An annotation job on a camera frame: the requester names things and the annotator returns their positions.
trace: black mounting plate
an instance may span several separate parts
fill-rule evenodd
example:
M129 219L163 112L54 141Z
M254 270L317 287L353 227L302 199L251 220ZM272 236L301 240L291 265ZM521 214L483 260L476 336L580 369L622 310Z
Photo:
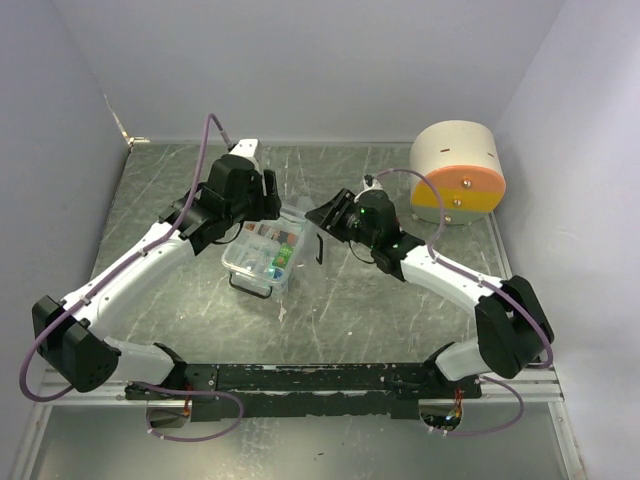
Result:
M418 400L451 399L461 388L465 398L480 398L476 376L458 382L435 382L424 363L356 363L307 365L190 364L187 384L193 390L229 392L245 406L245 417L306 415L390 415L419 418ZM168 396L126 388L127 400L167 400ZM194 397L191 421L235 418L233 402Z

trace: scratched metal surface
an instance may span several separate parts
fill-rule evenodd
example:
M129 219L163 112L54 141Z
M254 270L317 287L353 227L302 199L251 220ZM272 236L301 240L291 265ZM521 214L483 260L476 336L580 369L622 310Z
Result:
M467 405L464 427L504 423L516 409ZM247 419L222 438L178 444L147 435L144 415L144 407L54 407L31 479L568 478L545 403L528 404L501 434L468 439L428 435L415 420L307 417ZM179 434L209 435L230 422L191 424Z
M208 153L207 173L224 149ZM134 148L94 274L184 194L196 154L195 145ZM358 191L363 173L408 165L408 155L408 147L267 147L263 163L276 170L284 202L295 205L300 196L309 196L320 205L341 187ZM434 225L411 218L409 178L398 174L383 183L404 227L424 238L432 235ZM113 336L165 343L189 362L312 363L421 361L442 344L474 334L470 318L455 305L359 262L346 245L331 241L329 247L323 281L312 288L299 282L280 305L230 288L220 262L225 247L211 246L141 295L112 326ZM480 272L500 275L484 220L447 229L438 249Z

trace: gray wall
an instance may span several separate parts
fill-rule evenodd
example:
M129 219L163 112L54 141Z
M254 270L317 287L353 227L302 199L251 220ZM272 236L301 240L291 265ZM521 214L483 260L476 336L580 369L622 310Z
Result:
M556 331L590 478L638 478L640 3L569 1L496 130L498 220Z
M494 125L563 0L54 0L125 129L413 141Z
M0 478L31 409L31 305L86 281L126 145L49 0L0 2ZM34 368L38 380L42 362Z

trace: clear plastic box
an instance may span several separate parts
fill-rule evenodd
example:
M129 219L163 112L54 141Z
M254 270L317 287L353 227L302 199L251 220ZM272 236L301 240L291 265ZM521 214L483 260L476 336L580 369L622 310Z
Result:
M222 263L232 287L260 298L278 298L288 290L308 221L304 212L287 205L280 215L278 220L246 222L226 248Z

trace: cylindrical object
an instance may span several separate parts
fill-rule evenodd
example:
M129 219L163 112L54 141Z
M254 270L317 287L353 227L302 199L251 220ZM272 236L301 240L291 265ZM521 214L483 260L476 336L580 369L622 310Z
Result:
M451 120L431 125L413 142L410 164L438 188L451 225L482 218L504 196L506 183L493 135L479 123ZM438 223L435 195L417 178L412 177L411 182L414 212Z

